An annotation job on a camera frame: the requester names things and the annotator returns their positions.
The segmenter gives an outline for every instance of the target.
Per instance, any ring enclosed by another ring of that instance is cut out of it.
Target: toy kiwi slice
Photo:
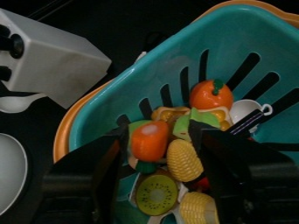
[[[166,213],[177,201],[178,189],[170,174],[158,169],[142,175],[134,190],[134,203],[144,214],[150,216]]]

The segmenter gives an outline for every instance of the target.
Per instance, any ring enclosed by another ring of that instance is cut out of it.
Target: orange fruit
[[[190,90],[189,104],[196,109],[213,109],[224,106],[230,109],[233,95],[221,80],[204,80]]]
[[[165,153],[169,128],[164,121],[152,121],[134,129],[130,149],[136,159],[156,162]]]

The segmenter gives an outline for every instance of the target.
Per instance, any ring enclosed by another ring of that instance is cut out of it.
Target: dark background
[[[112,59],[106,77],[116,77],[144,50],[145,36],[160,32],[172,36],[209,7],[210,0],[2,0],[0,8],[72,32]],[[287,12],[299,13],[299,3],[265,1]],[[0,96],[26,95],[9,92],[0,83]],[[0,216],[1,224],[30,223],[42,193],[42,175],[52,166],[52,145],[66,109],[49,98],[36,101],[20,114],[0,112],[0,132],[16,137],[30,159],[30,175],[22,196]]]

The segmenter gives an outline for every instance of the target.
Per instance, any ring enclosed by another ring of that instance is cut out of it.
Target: white cup
[[[269,116],[273,112],[272,106],[269,104],[260,105],[256,101],[249,99],[238,100],[232,103],[229,110],[230,121],[234,124],[240,119],[242,119],[254,109],[264,112],[264,116]],[[257,126],[253,127],[249,132],[253,133],[257,130]]]

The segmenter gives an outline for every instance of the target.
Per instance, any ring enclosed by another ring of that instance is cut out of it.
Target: yellow corn cob
[[[201,192],[186,192],[181,198],[180,215],[185,224],[218,224],[213,198]]]
[[[185,140],[172,140],[168,145],[165,159],[168,171],[176,180],[188,182],[201,175],[201,161],[192,144]]]

